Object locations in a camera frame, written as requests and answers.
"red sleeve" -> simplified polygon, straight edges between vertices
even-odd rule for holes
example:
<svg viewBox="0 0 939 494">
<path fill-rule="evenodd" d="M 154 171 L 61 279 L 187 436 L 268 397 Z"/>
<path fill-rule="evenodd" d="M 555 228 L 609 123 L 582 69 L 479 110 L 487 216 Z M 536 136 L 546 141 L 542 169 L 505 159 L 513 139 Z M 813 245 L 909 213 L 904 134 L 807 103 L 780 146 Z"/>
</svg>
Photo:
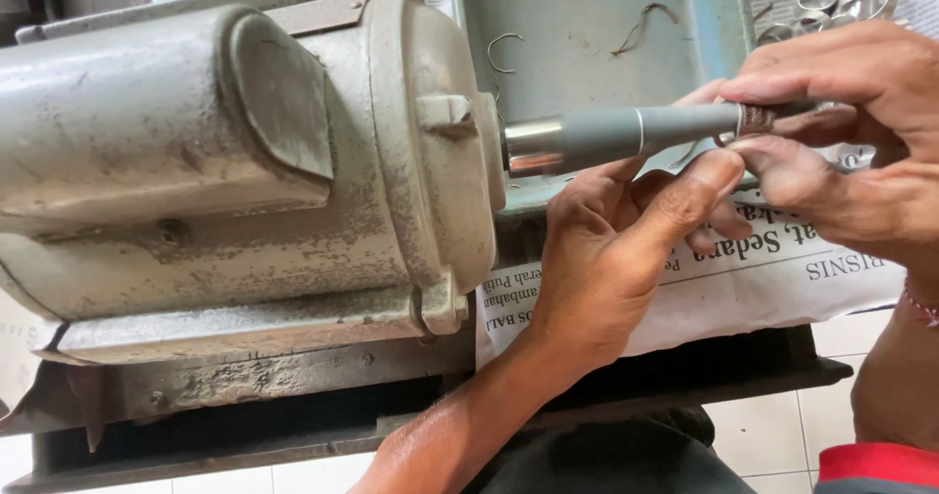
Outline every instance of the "red sleeve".
<svg viewBox="0 0 939 494">
<path fill-rule="evenodd" d="M 829 448 L 819 456 L 819 483 L 867 478 L 939 488 L 939 453 L 886 442 Z"/>
</svg>

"metal tray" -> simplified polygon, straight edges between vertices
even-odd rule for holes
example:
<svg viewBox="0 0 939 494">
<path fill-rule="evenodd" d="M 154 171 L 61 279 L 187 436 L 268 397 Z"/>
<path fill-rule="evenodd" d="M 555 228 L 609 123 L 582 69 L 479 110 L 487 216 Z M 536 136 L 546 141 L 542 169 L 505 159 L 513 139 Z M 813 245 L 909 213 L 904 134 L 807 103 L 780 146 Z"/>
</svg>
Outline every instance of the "metal tray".
<svg viewBox="0 0 939 494">
<path fill-rule="evenodd" d="M 480 89 L 499 93 L 506 122 L 550 116 L 569 109 L 667 105 L 699 85 L 736 74 L 753 44 L 748 0 L 453 0 L 454 17 L 466 30 Z M 646 15 L 639 44 L 611 54 L 639 22 L 647 4 L 673 10 L 678 24 L 661 10 Z M 492 48 L 492 61 L 515 74 L 499 74 L 487 59 L 489 43 L 518 33 Z M 681 165 L 707 148 L 664 151 L 646 169 Z M 530 217 L 563 188 L 569 176 L 506 177 L 508 204 L 500 220 Z"/>
</svg>

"hand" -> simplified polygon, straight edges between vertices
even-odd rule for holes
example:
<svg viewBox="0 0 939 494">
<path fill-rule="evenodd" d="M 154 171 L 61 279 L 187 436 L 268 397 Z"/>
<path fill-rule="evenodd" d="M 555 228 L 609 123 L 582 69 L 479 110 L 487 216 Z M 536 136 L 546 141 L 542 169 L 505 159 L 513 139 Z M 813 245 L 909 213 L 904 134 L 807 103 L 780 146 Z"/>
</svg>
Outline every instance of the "hand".
<svg viewBox="0 0 939 494">
<path fill-rule="evenodd" d="M 936 42 L 883 20 L 806 35 L 758 48 L 720 95 L 850 104 L 780 121 L 779 136 L 731 149 L 770 204 L 807 218 L 828 241 L 906 266 L 911 292 L 939 301 Z M 879 169 L 844 176 L 809 149 L 840 141 L 874 145 Z"/>
<path fill-rule="evenodd" d="M 676 105 L 708 103 L 719 84 Z M 552 353 L 568 385 L 623 354 L 682 237 L 713 253 L 700 229 L 705 219 L 729 238 L 750 235 L 726 202 L 744 175 L 733 151 L 708 151 L 677 177 L 656 171 L 633 182 L 643 164 L 633 158 L 586 170 L 548 204 L 541 291 L 518 340 Z"/>
</svg>

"forearm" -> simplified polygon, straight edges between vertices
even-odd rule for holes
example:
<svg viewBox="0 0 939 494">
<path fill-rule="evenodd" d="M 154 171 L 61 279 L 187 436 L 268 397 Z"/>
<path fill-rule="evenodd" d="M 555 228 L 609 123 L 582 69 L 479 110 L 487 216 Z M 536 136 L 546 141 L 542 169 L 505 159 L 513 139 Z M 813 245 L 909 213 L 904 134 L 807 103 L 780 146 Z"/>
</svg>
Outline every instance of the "forearm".
<svg viewBox="0 0 939 494">
<path fill-rule="evenodd" d="M 939 285 L 913 281 L 917 299 L 936 306 Z M 858 441 L 939 452 L 939 330 L 927 328 L 919 313 L 901 299 L 858 372 L 851 393 Z"/>
<path fill-rule="evenodd" d="M 353 493 L 458 492 L 525 421 L 577 376 L 524 333 L 469 382 L 395 431 Z"/>
</svg>

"white floor tile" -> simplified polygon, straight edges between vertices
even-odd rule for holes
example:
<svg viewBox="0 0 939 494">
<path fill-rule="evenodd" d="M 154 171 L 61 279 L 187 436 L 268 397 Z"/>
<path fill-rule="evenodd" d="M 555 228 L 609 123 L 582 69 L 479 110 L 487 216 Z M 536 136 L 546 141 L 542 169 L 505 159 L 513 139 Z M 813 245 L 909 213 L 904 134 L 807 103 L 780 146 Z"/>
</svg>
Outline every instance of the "white floor tile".
<svg viewBox="0 0 939 494">
<path fill-rule="evenodd" d="M 890 321 L 893 309 L 849 314 L 812 324 L 815 350 L 821 357 L 843 357 L 870 353 L 877 337 Z"/>
<path fill-rule="evenodd" d="M 270 467 L 178 477 L 173 494 L 273 494 Z"/>
<path fill-rule="evenodd" d="M 0 488 L 33 470 L 33 437 L 0 437 Z"/>
<path fill-rule="evenodd" d="M 795 392 L 707 404 L 716 428 L 714 448 L 734 472 L 802 472 L 805 444 Z"/>
<path fill-rule="evenodd" d="M 274 494 L 345 494 L 365 474 L 374 457 L 373 452 L 358 453 L 276 465 Z"/>
<path fill-rule="evenodd" d="M 118 487 L 76 490 L 70 494 L 173 494 L 173 480 L 164 479 L 161 481 L 133 483 Z"/>
<path fill-rule="evenodd" d="M 851 364 L 856 375 L 865 356 L 867 355 L 832 359 Z M 819 452 L 832 446 L 854 442 L 854 415 L 851 412 L 853 385 L 854 377 L 851 377 L 834 386 L 798 391 L 810 470 L 818 469 Z"/>
<path fill-rule="evenodd" d="M 812 494 L 808 472 L 758 475 L 745 477 L 744 481 L 757 494 Z"/>
</svg>

